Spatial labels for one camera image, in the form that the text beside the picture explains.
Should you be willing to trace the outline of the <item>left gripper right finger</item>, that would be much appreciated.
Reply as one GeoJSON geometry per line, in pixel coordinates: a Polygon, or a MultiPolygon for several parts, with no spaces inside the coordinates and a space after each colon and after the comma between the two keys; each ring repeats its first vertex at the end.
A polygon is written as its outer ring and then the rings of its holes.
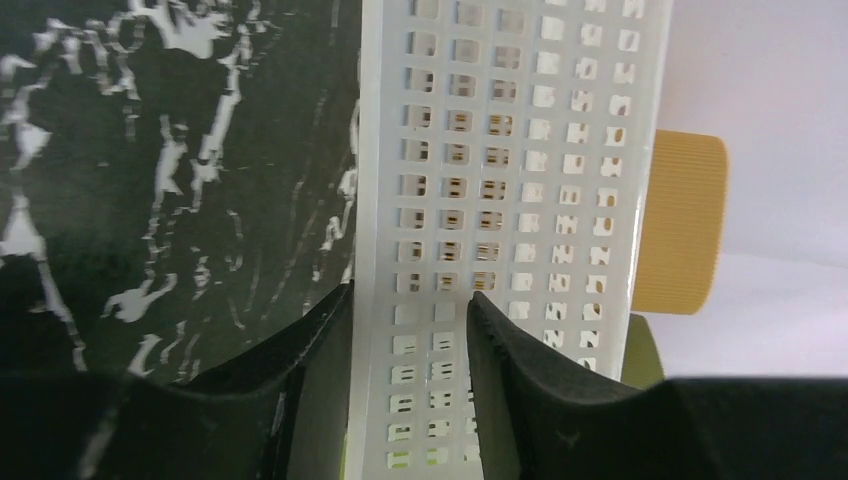
{"type": "Polygon", "coordinates": [[[839,378],[677,378],[639,390],[570,360],[484,294],[467,309],[487,479],[843,479],[839,378]]]}

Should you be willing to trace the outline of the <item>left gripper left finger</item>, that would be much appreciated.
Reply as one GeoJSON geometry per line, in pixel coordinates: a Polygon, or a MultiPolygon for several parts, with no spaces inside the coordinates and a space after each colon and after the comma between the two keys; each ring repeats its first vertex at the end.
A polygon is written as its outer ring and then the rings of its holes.
{"type": "Polygon", "coordinates": [[[1,377],[5,479],[337,479],[352,284],[184,384],[131,374],[1,377]]]}

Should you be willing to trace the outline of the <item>olive green mesh basket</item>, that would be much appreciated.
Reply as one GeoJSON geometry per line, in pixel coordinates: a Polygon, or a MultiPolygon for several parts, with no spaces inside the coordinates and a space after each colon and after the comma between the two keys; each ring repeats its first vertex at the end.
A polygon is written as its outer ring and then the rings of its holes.
{"type": "Polygon", "coordinates": [[[647,389],[665,379],[658,347],[647,319],[631,314],[626,337],[621,382],[647,389]]]}

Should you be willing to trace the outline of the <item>orange mesh basket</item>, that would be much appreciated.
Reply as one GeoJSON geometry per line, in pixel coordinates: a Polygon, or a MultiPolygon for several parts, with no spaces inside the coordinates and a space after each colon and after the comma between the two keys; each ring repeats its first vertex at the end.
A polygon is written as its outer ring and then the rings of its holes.
{"type": "Polygon", "coordinates": [[[722,139],[656,132],[632,310],[693,315],[704,306],[720,255],[728,178],[722,139]]]}

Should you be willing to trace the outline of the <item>white perforated plastic basket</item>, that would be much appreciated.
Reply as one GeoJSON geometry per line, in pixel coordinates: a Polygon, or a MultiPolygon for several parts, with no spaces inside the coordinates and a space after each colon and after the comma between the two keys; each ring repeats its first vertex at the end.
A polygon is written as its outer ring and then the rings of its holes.
{"type": "Polygon", "coordinates": [[[327,81],[288,240],[288,306],[344,283],[319,355],[332,479],[479,479],[468,303],[621,375],[672,5],[303,1],[327,81]]]}

